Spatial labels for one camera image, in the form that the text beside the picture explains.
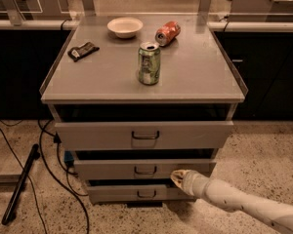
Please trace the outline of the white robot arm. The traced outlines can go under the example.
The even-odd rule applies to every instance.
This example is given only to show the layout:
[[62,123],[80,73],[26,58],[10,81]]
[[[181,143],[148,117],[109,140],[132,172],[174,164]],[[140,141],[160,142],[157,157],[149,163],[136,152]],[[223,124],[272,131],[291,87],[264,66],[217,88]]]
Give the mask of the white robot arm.
[[245,193],[194,170],[176,170],[171,179],[186,194],[226,212],[242,211],[280,234],[293,234],[293,206]]

